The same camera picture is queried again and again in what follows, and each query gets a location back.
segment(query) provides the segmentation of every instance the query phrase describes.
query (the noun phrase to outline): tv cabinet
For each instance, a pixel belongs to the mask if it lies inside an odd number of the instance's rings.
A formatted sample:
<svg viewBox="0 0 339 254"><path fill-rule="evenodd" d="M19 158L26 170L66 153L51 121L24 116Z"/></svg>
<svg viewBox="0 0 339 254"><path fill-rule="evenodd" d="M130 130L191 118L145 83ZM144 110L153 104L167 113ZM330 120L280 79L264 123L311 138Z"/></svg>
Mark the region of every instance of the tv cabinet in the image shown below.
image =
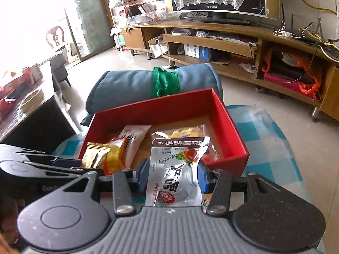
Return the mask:
<svg viewBox="0 0 339 254"><path fill-rule="evenodd" d="M171 35L173 28L187 28L191 30L191 36L188 35ZM217 40L211 38L196 37L195 32L198 30L220 31L234 33L237 35L246 35L258 39L256 48L253 46L244 46L241 44ZM196 23L183 20L153 22L147 25L136 25L123 28L123 36L126 43L126 48L131 50L131 55L135 55L136 51L146 51L148 59L152 59L151 50L148 41L154 37L163 34L163 39L168 44L168 52L162 57L169 60L170 65L174 66L176 62L184 65L192 65L205 63L205 60L190 57L187 55L178 55L177 48L181 44L192 44L223 50L245 57L253 58L256 67L255 73L246 72L237 63L229 65L220 65L210 62L216 72L220 75L225 75L231 78L239 79L248 83L258 85L276 92L286 94L293 98L299 99L303 102L314 106L312 114L312 121L316 121L320 111L330 115L336 120L339 120L339 69L336 68L335 62L329 60L320 49L308 45L299 40L276 36L272 29L253 26L238 26L225 25L216 23ZM273 45L287 46L291 49L302 51L306 56L312 57L315 53L316 61L319 61L323 66L322 85L320 88L320 100L313 100L301 93L287 89L281 85L274 84L263 80L263 72L261 71L262 63L267 51Z"/></svg>

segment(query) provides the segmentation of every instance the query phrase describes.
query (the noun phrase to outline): tile floor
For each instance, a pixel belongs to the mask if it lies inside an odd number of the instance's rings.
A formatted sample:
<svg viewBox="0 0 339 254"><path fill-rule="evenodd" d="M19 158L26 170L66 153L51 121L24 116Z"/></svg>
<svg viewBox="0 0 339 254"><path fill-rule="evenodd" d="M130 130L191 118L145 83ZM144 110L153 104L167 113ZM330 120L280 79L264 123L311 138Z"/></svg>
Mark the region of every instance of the tile floor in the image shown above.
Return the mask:
<svg viewBox="0 0 339 254"><path fill-rule="evenodd" d="M168 65L168 60L146 60L145 53L131 57L129 51L106 50L68 70L69 81L60 86L72 105L70 114L79 122L86 115L85 102L94 83L109 70L151 70ZM264 108L289 140L302 177L314 205L324 214L327 228L323 241L327 254L339 253L339 122L325 114L312 123L308 113L312 106L292 98L263 95L255 86L228 77L221 77L224 102Z"/></svg>

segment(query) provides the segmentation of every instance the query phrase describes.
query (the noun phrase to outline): checkered tablecloth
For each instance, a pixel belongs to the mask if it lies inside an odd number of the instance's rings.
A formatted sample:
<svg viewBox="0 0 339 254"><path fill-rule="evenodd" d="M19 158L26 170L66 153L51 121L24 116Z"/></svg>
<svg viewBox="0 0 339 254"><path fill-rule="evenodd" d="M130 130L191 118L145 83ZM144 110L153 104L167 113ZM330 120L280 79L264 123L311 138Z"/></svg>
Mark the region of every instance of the checkered tablecloth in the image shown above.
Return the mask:
<svg viewBox="0 0 339 254"><path fill-rule="evenodd" d="M292 148L269 114L264 109L246 105L231 105L226 108L250 153L243 176L248 172L257 172L311 202ZM72 136L60 144L53 154L77 158L84 136L85 134ZM317 251L325 253L322 241Z"/></svg>

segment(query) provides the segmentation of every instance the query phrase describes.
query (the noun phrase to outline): yellow hose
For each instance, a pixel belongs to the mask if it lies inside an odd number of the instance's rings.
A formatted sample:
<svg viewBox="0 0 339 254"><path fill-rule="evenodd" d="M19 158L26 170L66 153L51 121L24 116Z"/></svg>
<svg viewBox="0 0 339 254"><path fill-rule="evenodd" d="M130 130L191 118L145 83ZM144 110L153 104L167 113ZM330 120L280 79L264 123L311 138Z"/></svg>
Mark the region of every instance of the yellow hose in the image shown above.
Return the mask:
<svg viewBox="0 0 339 254"><path fill-rule="evenodd" d="M314 6L310 5L308 2L306 2L305 0L302 0L302 1L303 1L306 5L308 5L309 7L311 7L311 8L318 9L318 10L328 11L328 12L331 12L331 13L337 15L337 13L336 13L335 11L331 10L331 9L314 7Z"/></svg>

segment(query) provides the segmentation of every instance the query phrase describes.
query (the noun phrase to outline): green ribbon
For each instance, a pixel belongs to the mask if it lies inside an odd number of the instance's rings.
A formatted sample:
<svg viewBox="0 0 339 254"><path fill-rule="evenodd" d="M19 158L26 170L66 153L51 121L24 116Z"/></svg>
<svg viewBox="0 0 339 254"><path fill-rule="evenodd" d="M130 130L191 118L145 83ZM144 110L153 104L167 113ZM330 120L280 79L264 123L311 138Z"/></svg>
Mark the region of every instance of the green ribbon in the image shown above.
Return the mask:
<svg viewBox="0 0 339 254"><path fill-rule="evenodd" d="M152 98L165 97L170 94L180 93L178 73L167 72L159 67L153 68L154 88Z"/></svg>

